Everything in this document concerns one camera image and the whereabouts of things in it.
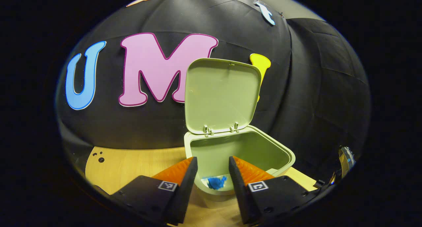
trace bin lid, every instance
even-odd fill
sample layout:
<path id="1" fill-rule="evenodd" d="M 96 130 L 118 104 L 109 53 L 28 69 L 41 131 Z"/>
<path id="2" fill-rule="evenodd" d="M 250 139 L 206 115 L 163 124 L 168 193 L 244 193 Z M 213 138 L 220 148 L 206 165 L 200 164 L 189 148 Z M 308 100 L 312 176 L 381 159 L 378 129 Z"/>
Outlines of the bin lid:
<path id="1" fill-rule="evenodd" d="M 186 127 L 194 134 L 245 128 L 254 116 L 260 83 L 255 66 L 215 58 L 195 60 L 186 74 Z"/>

